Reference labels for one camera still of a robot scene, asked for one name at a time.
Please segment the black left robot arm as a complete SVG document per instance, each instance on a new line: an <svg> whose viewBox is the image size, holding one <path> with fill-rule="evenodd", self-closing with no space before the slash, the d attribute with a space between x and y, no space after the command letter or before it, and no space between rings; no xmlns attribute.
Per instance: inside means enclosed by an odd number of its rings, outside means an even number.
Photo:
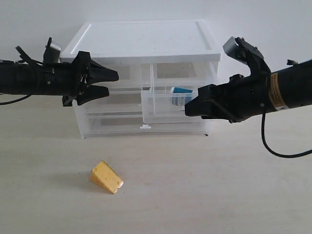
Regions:
<svg viewBox="0 0 312 234"><path fill-rule="evenodd" d="M21 52L22 62L0 64L0 91L8 95L61 96L62 105L81 106L106 98L109 89L100 82L119 80L118 72L92 60L90 53L80 51L72 62L39 64Z"/></svg>

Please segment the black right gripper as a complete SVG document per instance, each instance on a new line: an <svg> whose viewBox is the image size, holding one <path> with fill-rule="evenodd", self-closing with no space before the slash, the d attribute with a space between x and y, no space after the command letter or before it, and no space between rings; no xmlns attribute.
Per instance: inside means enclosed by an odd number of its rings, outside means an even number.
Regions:
<svg viewBox="0 0 312 234"><path fill-rule="evenodd" d="M188 117L242 122L263 110L273 112L269 87L270 78L266 75L235 75L228 83L198 88L197 97L185 104L184 113Z"/></svg>

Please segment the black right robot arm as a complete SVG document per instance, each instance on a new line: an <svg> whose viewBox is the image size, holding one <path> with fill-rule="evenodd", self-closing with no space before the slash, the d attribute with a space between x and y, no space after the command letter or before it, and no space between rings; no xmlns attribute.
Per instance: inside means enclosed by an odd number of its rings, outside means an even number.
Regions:
<svg viewBox="0 0 312 234"><path fill-rule="evenodd" d="M200 87L197 97L185 104L184 113L188 117L239 123L262 113L311 103L312 62L308 60L270 74L236 74L227 83Z"/></svg>

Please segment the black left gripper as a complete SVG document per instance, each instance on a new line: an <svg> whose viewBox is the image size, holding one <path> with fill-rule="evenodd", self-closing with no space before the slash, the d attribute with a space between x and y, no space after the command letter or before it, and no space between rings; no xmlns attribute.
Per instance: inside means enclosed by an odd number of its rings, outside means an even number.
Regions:
<svg viewBox="0 0 312 234"><path fill-rule="evenodd" d="M45 65L50 71L40 74L39 94L61 96L62 105L71 107L73 100L78 105L92 100L106 98L109 89L87 83L115 82L118 72L91 60L89 52L80 51L72 63L53 63Z"/></svg>

